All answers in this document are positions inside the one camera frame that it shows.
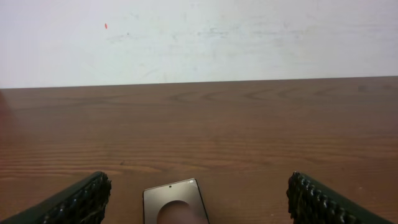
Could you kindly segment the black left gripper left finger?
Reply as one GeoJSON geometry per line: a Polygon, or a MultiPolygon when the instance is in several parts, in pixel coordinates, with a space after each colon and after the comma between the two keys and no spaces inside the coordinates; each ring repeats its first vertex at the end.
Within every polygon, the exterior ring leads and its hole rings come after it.
{"type": "Polygon", "coordinates": [[[3,224],[100,224],[111,193],[111,180],[101,171],[69,186],[3,224]]]}

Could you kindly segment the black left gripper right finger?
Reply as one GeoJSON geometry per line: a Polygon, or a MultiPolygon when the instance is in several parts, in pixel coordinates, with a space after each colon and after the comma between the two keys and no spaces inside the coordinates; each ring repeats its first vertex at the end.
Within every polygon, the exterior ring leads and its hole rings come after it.
{"type": "Polygon", "coordinates": [[[294,172],[286,191],[294,224],[391,224],[302,172],[294,172]]]}

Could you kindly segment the Galaxy S25 Ultra smartphone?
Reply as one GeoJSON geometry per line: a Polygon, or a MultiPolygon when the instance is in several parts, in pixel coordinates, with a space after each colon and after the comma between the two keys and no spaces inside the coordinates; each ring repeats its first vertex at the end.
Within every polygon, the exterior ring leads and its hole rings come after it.
{"type": "Polygon", "coordinates": [[[142,204],[144,224],[210,224],[196,179],[145,189],[142,204]]]}

